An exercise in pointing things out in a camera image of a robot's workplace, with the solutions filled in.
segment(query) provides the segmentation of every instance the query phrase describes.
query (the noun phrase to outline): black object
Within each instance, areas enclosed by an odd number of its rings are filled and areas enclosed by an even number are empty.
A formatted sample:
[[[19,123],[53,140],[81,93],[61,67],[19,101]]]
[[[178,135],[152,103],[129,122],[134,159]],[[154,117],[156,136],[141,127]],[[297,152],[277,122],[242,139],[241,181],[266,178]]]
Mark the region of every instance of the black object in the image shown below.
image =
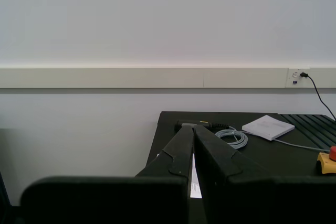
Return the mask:
[[[223,123],[211,123],[206,121],[198,121],[198,120],[178,120],[175,124],[175,132],[178,132],[182,126],[191,126],[194,128],[196,125],[203,126],[211,131],[220,131],[228,129],[229,126]]]
[[[329,147],[324,144],[321,139],[323,136],[326,137],[327,132],[329,133],[329,140],[332,141],[336,137],[336,124],[333,123],[333,120],[324,115],[280,115],[276,113],[236,112],[161,112],[147,164],[157,156],[160,150],[175,135],[175,123],[180,118],[187,118],[190,120],[204,120],[210,122],[226,122],[236,129],[241,129],[243,125],[261,118],[264,115],[269,115],[277,120],[295,125],[295,129],[293,131],[278,138],[288,143],[316,148],[323,147],[328,149]],[[317,129],[316,127],[312,126],[314,122],[313,120],[315,121],[315,124],[318,124],[322,129],[324,129],[324,131],[320,131],[321,129]],[[239,152],[244,154],[250,160],[253,160],[255,163],[266,169],[274,176],[310,176],[314,178],[320,178],[323,176],[316,170],[316,161],[318,156],[318,152],[316,151],[296,148],[274,141],[270,142],[261,139],[260,137],[249,135],[248,144],[244,148],[239,149]],[[325,191],[324,193],[326,194],[325,197],[330,197],[330,192]],[[303,210],[303,212],[305,214],[310,212],[311,218],[314,218],[314,216],[319,216],[318,209],[314,209],[315,205],[318,205],[319,202],[320,200],[311,203],[311,206],[308,207],[308,209]],[[202,199],[190,199],[189,223],[207,223],[203,203],[204,201]],[[242,196],[242,199],[237,205],[237,208],[250,209],[250,207],[251,205],[246,204],[244,202],[244,197]],[[277,213],[278,215],[282,215],[283,211],[294,211],[294,209],[288,209],[286,204],[281,206],[280,209],[281,210],[279,210]],[[298,211],[302,210],[299,208],[299,206],[296,206],[295,209]],[[229,211],[229,209],[222,209],[224,218],[223,222],[226,220],[226,218],[228,218],[228,216],[231,216],[231,214],[228,214]],[[245,212],[242,210],[236,221],[239,221],[244,214]]]
[[[322,101],[322,99],[321,99],[321,97],[320,97],[320,93],[319,93],[319,91],[317,90],[317,87],[316,87],[316,85],[315,85],[314,80],[313,80],[307,73],[304,73],[304,72],[302,72],[302,73],[300,74],[300,76],[301,76],[301,77],[306,77],[306,78],[308,77],[308,78],[311,80],[311,82],[312,82],[313,85],[314,85],[316,94],[318,95],[318,97],[319,97],[321,103],[328,109],[328,111],[330,112],[330,114],[332,115],[332,117],[333,117],[333,118],[335,119],[335,121],[336,121],[336,117],[335,117],[334,114],[331,112],[330,108],[329,108],[329,107]]]
[[[194,133],[184,127],[135,178],[54,177],[21,198],[27,224],[187,223]]]
[[[10,205],[6,187],[0,173],[0,223],[8,223],[11,215],[12,206]]]

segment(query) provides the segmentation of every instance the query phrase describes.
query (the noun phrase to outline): white cable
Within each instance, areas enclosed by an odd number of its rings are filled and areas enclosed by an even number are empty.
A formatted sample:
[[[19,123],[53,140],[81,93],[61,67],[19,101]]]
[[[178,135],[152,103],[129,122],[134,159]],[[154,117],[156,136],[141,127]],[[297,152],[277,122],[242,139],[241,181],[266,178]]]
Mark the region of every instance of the white cable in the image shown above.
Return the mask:
[[[247,140],[248,140],[247,135],[245,135],[244,132],[237,131],[233,127],[229,127],[229,129],[227,130],[218,131],[215,135],[218,136],[219,138],[222,138],[224,136],[234,136],[236,141],[232,143],[227,143],[234,149],[239,149],[239,148],[244,147],[247,144]]]
[[[222,138],[222,137],[225,137],[225,136],[234,136],[236,141],[232,142],[232,143],[227,143],[228,145],[232,146],[232,148],[234,148],[234,149],[242,148],[247,144],[248,137],[245,133],[257,136],[253,133],[249,133],[249,132],[246,132],[246,131],[237,131],[233,127],[229,127],[229,128],[230,129],[218,131],[215,135],[218,136],[219,138]],[[302,145],[297,145],[297,144],[290,144],[290,143],[287,143],[287,142],[284,142],[284,141],[281,141],[281,140],[277,140],[277,139],[274,139],[274,141],[282,143],[282,144],[287,144],[287,145],[290,145],[290,146],[293,146],[293,147],[305,148],[305,149],[314,150],[314,151],[330,152],[330,150],[319,149],[319,148],[314,148],[314,147],[307,147],[307,146],[302,146]]]

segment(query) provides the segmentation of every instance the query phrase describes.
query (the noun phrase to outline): white paper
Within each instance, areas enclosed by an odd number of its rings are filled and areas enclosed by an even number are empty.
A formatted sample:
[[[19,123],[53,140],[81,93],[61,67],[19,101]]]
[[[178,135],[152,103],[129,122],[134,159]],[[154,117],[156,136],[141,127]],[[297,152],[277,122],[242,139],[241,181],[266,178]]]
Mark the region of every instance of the white paper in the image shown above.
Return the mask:
[[[193,154],[193,170],[191,175],[191,189],[190,189],[190,197],[191,198],[202,198],[200,183],[198,182],[198,176],[196,172],[195,166],[195,154]]]

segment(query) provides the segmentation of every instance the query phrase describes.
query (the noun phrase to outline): black device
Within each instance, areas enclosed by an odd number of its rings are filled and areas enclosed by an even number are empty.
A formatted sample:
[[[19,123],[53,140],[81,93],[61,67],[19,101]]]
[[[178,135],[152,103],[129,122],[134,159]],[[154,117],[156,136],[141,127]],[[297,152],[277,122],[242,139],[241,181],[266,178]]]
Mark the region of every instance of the black device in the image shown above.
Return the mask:
[[[203,126],[183,126],[135,178],[56,177],[23,193],[27,223],[187,223],[191,160],[208,223],[292,223],[332,212],[336,178],[278,176]],[[323,221],[332,216],[323,215]]]
[[[178,132],[183,126],[190,126],[194,128],[196,125],[203,126],[210,131],[220,131],[220,130],[229,128],[227,124],[223,124],[223,123],[212,123],[212,122],[199,121],[199,120],[188,120],[188,119],[181,120],[180,119],[175,124],[175,131]]]

